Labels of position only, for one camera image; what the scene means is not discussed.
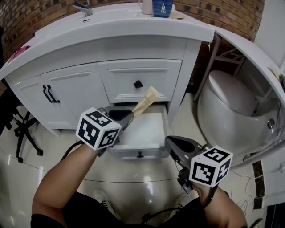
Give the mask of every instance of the person's left arm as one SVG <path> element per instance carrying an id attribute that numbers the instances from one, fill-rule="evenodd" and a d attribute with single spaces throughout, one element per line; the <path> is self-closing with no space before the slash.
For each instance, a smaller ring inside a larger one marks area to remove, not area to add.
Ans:
<path id="1" fill-rule="evenodd" d="M 91 168 L 98 151 L 82 145 L 44 176 L 33 198 L 32 215 L 48 216 L 66 227 L 62 209 Z"/>

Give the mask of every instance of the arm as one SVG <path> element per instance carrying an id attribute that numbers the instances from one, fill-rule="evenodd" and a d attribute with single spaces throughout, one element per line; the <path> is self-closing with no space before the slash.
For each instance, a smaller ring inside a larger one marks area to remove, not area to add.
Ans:
<path id="1" fill-rule="evenodd" d="M 200 202 L 204 205 L 209 198 L 211 189 L 196 183 L 193 183 L 193 188 L 198 192 Z M 210 204 L 204 208 L 204 212 L 210 227 L 247 227 L 242 210 L 219 187 Z"/>
<path id="2" fill-rule="evenodd" d="M 78 189 L 98 155 L 82 145 L 53 167 L 41 181 L 32 205 L 32 214 L 42 214 L 66 227 L 62 208 Z"/>

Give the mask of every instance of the grout line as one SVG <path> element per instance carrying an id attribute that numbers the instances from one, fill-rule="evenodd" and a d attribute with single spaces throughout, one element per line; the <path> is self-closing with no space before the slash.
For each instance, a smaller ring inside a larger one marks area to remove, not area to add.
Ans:
<path id="1" fill-rule="evenodd" d="M 33 167 L 33 168 L 36 168 L 38 170 L 42 170 L 42 171 L 45 171 L 45 172 L 48 172 L 46 170 L 43 170 L 43 169 L 39 169 L 38 167 L 35 167 L 35 166 L 32 166 L 30 164 L 27 164 L 25 162 L 23 162 L 22 164 L 25 164 L 25 165 L 28 165 L 30 167 Z M 102 183 L 152 183 L 152 182 L 161 182 L 161 181 L 168 181 L 168 180 L 176 180 L 177 178 L 172 178 L 172 179 L 166 179 L 166 180 L 154 180 L 154 181 L 137 181 L 137 182 L 113 182 L 113 181 L 102 181 L 102 180 L 90 180 L 90 179 L 83 179 L 83 180 L 87 180 L 87 181 L 93 181 L 93 182 L 102 182 Z"/>

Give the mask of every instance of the cabinet door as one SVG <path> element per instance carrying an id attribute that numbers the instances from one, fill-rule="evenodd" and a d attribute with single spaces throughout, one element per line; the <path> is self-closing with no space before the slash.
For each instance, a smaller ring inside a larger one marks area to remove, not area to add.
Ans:
<path id="1" fill-rule="evenodd" d="M 60 99 L 78 120 L 80 114 L 91 107 L 109 105 L 97 64 L 84 64 L 42 74 L 51 85 L 56 99 Z"/>
<path id="2" fill-rule="evenodd" d="M 181 60 L 129 59 L 98 66 L 110 102 L 139 102 L 150 86 L 160 93 L 158 101 L 171 101 Z"/>
<path id="3" fill-rule="evenodd" d="M 42 117 L 39 121 L 45 121 L 47 125 L 58 129 L 73 126 L 74 122 L 63 113 L 61 105 L 50 103 L 44 94 L 43 86 L 47 85 L 43 83 L 40 76 L 37 76 L 16 84 L 14 88 L 17 89 L 26 102 L 31 104 L 34 111 Z"/>

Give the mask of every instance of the person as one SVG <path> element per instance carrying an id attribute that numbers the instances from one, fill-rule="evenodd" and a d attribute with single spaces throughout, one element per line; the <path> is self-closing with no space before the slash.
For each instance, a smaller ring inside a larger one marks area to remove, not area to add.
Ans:
<path id="1" fill-rule="evenodd" d="M 149 227 L 145 224 L 124 224 L 103 191 L 95 191 L 94 199 L 76 192 L 92 166 L 98 151 L 83 144 L 53 167 L 41 181 L 32 205 L 31 227 Z M 228 195 L 217 188 L 210 204 L 211 189 L 193 184 L 199 198 L 182 194 L 169 217 L 159 227 L 247 227 L 242 210 Z"/>

